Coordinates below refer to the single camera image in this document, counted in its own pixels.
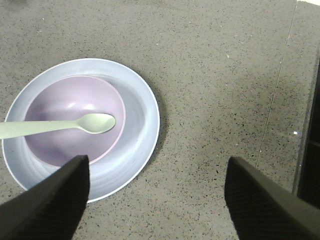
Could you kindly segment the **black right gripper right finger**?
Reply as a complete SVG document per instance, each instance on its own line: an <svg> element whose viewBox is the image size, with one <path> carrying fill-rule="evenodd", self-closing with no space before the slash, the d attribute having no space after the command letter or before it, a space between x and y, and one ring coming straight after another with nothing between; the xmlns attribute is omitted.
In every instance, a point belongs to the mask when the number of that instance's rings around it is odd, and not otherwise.
<svg viewBox="0 0 320 240"><path fill-rule="evenodd" d="M241 157L228 160L224 199L240 240L318 240L320 210Z"/></svg>

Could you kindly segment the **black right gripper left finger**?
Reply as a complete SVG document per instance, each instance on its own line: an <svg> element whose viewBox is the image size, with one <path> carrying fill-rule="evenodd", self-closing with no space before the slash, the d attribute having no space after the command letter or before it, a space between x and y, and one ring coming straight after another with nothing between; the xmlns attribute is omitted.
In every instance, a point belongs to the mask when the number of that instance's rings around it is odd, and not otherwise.
<svg viewBox="0 0 320 240"><path fill-rule="evenodd" d="M89 191L89 158L78 155L31 189L1 204L0 238L72 239Z"/></svg>

